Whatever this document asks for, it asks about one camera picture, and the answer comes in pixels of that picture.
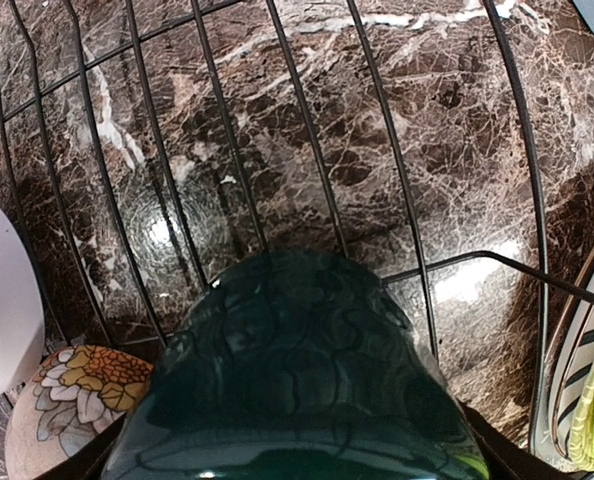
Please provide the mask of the grey deer pattern plate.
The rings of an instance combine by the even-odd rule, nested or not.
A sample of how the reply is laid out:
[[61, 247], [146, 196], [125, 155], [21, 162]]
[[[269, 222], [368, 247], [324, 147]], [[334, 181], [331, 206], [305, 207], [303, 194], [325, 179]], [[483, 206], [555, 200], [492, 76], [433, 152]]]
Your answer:
[[531, 435], [534, 438], [534, 453], [541, 459], [554, 464], [562, 465], [569, 460], [562, 457], [555, 448], [551, 435], [551, 425], [549, 416], [549, 398], [553, 389], [553, 376], [557, 362], [560, 358], [560, 351], [566, 335], [570, 329], [570, 324], [574, 312], [581, 300], [585, 300], [594, 305], [594, 260], [590, 262], [582, 271], [579, 285], [585, 288], [593, 297], [588, 301], [577, 296], [571, 297], [565, 305], [562, 316], [559, 319], [554, 332], [552, 343], [547, 350], [546, 357], [546, 376], [545, 376], [545, 396], [541, 400], [537, 411], [536, 426], [531, 429]]

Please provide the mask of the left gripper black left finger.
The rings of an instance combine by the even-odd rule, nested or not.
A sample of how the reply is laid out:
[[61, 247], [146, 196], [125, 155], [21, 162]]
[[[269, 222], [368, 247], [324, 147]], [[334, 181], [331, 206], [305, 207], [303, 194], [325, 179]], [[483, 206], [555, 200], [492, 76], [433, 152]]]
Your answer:
[[37, 480], [97, 480], [122, 431], [126, 417], [114, 421], [73, 457], [37, 477]]

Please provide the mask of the beige ribbed cup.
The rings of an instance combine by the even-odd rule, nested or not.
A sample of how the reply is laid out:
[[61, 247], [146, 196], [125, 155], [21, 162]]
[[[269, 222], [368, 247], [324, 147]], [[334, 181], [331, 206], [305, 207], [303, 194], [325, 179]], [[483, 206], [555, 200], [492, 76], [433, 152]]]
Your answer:
[[8, 421], [8, 477], [35, 479], [73, 457], [135, 406], [152, 371], [147, 361], [102, 346], [49, 355]]

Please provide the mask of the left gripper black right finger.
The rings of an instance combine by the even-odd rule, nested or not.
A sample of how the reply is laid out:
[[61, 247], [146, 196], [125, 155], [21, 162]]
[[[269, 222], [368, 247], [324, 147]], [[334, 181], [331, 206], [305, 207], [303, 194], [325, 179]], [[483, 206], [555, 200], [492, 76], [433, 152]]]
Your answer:
[[566, 474], [525, 450], [496, 430], [475, 409], [460, 402], [468, 425], [482, 451], [491, 479], [503, 480], [571, 480], [592, 479], [591, 474]]

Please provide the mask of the white bowl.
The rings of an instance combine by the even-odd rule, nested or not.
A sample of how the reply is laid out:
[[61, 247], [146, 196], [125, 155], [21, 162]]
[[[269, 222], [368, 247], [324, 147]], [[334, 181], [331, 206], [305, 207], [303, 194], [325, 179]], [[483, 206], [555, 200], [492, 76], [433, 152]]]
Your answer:
[[0, 209], [0, 394], [28, 380], [41, 361], [43, 304], [27, 250]]

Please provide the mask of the blue striped white plate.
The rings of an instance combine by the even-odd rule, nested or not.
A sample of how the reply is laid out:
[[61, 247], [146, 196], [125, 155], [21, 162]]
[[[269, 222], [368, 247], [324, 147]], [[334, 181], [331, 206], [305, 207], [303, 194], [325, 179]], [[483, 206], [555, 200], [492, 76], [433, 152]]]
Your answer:
[[594, 363], [594, 305], [581, 300], [562, 344], [549, 398], [551, 435], [556, 451], [570, 459], [568, 442], [574, 411]]

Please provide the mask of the woven yellow green plate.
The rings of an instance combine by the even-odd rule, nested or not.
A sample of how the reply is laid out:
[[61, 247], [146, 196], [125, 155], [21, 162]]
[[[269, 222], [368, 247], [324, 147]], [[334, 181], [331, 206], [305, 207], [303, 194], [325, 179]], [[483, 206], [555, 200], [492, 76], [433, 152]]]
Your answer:
[[571, 461], [581, 470], [594, 471], [591, 451], [592, 420], [594, 410], [594, 365], [586, 382], [580, 401], [574, 410], [568, 441]]

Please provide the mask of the dark green mug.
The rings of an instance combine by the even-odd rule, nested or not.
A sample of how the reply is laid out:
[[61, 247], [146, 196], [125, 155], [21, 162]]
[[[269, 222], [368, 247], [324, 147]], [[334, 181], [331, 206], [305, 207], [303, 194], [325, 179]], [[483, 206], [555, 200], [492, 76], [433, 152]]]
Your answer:
[[171, 338], [106, 479], [486, 479], [434, 362], [381, 280], [344, 257], [224, 271]]

